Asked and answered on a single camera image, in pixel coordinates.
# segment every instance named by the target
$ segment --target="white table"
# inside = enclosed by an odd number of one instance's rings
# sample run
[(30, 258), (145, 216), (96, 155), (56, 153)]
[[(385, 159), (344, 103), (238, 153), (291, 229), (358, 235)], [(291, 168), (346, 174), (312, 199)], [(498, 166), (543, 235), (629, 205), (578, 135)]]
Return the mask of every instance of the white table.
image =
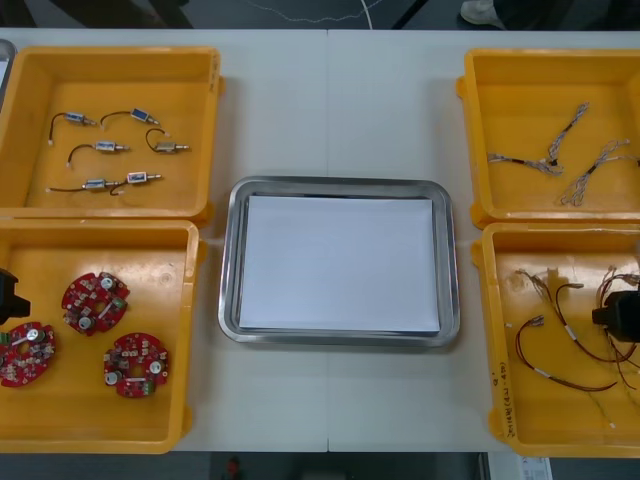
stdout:
[[(637, 33), (5, 29), (26, 45), (212, 45), (227, 91), (211, 197), (221, 209), (199, 280), (190, 405), (179, 450), (500, 451), (455, 79), (472, 47), (640, 48)], [(450, 193), (462, 307), (446, 351), (250, 346), (217, 325), (224, 199), (256, 174), (434, 180)]]

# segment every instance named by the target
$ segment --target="yellow plastic tray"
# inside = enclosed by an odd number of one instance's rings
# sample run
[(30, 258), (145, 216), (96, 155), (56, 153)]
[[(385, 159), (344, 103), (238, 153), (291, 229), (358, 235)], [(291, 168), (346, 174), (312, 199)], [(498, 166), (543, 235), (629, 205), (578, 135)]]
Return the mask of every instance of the yellow plastic tray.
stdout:
[[(552, 294), (562, 283), (563, 313), (575, 335), (595, 354), (613, 358), (602, 329), (593, 325), (596, 289), (610, 266), (618, 273), (638, 273), (638, 225), (501, 224), (487, 227), (472, 247), (482, 285), (485, 332), (491, 370), (492, 433), (521, 455), (640, 456), (640, 390), (628, 393), (614, 364), (588, 357), (569, 337), (553, 310), (529, 281), (524, 269), (548, 280)], [(623, 282), (611, 291), (629, 289)], [(515, 352), (515, 335), (527, 320), (545, 316), (542, 327), (528, 328), (522, 346), (529, 361), (552, 375), (582, 385), (613, 388), (593, 394), (610, 421), (587, 393), (558, 385), (527, 368)], [(626, 351), (627, 346), (620, 344)], [(640, 362), (640, 353), (631, 357)], [(639, 372), (623, 364), (625, 377), (640, 388)]]
[[(0, 115), (0, 217), (173, 217), (203, 221), (208, 215), (220, 57), (207, 47), (25, 48), (16, 57)], [(106, 129), (80, 127), (58, 118), (48, 145), (51, 118), (79, 112), (103, 115), (141, 108), (188, 152), (161, 155), (145, 142), (145, 125), (129, 116), (107, 119)], [(120, 154), (71, 149), (111, 140), (132, 148)], [(77, 188), (87, 179), (122, 180), (147, 171), (162, 180), (128, 186), (126, 194), (47, 193)]]
[[(632, 161), (596, 171), (581, 207), (561, 205), (566, 187), (611, 140), (629, 139), (621, 154), (640, 155), (640, 51), (471, 50), (457, 83), (470, 149), (473, 222), (640, 220), (640, 168)], [(581, 103), (590, 108), (559, 152), (564, 175), (487, 163), (487, 153), (526, 160), (547, 149)]]
[[(32, 384), (0, 387), (0, 452), (164, 453), (190, 428), (185, 404), (198, 230), (180, 220), (0, 221), (0, 267), (19, 278), (29, 319), (50, 324), (57, 351)], [(131, 290), (106, 333), (63, 322), (62, 294), (87, 272), (108, 271)], [(8, 331), (27, 319), (11, 319)], [(127, 399), (104, 384), (103, 355), (127, 333), (147, 332), (169, 350), (169, 382)]]

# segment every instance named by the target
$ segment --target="white cable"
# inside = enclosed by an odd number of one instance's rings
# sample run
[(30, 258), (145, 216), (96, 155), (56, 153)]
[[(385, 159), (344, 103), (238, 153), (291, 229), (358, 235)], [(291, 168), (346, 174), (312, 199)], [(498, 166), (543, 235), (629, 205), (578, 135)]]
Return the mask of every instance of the white cable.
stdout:
[(369, 18), (369, 9), (375, 7), (380, 2), (382, 2), (382, 0), (376, 0), (375, 2), (373, 2), (371, 5), (369, 5), (367, 7), (366, 4), (364, 3), (364, 0), (361, 0), (363, 2), (363, 4), (365, 5), (365, 8), (360, 10), (360, 12), (358, 12), (357, 14), (345, 15), (344, 17), (339, 17), (339, 18), (323, 17), (323, 18), (319, 18), (317, 20), (312, 20), (310, 18), (291, 18), (291, 17), (288, 17), (287, 15), (285, 15), (284, 13), (280, 12), (279, 10), (276, 10), (275, 8), (265, 7), (263, 5), (258, 5), (257, 3), (253, 2), (252, 0), (244, 0), (244, 1), (246, 3), (248, 3), (249, 5), (251, 5), (252, 7), (258, 8), (260, 10), (264, 10), (265, 12), (273, 12), (276, 15), (278, 15), (279, 17), (284, 18), (288, 22), (307, 22), (307, 23), (342, 22), (343, 20), (348, 20), (350, 18), (360, 18), (362, 16), (362, 14), (366, 14), (367, 15), (367, 19), (369, 20), (369, 27), (370, 28), (371, 28), (371, 19)]
[(371, 15), (369, 15), (369, 7), (367, 7), (367, 3), (364, 0), (360, 0), (362, 3), (362, 8), (364, 8), (364, 13), (367, 16), (367, 22), (369, 23), (369, 30), (373, 30), (373, 24), (371, 23)]

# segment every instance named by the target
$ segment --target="shoe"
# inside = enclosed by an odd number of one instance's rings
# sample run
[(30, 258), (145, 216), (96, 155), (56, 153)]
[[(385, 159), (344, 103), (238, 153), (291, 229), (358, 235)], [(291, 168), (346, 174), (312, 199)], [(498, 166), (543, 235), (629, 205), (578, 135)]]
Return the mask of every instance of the shoe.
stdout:
[(505, 30), (493, 6), (493, 0), (469, 0), (462, 4), (460, 16), (474, 25), (493, 25)]

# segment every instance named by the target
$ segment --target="black object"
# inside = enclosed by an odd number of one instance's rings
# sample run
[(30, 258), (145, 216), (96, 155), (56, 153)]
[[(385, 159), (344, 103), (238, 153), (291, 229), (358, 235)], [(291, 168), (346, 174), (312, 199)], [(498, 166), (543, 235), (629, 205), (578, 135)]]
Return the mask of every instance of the black object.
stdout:
[(0, 268), (0, 325), (11, 317), (28, 317), (31, 315), (31, 302), (15, 294), (18, 279)]
[(402, 30), (404, 26), (424, 7), (429, 0), (415, 0), (406, 12), (393, 24), (391, 30)]
[(613, 292), (591, 314), (593, 323), (604, 325), (621, 342), (640, 342), (640, 292)]

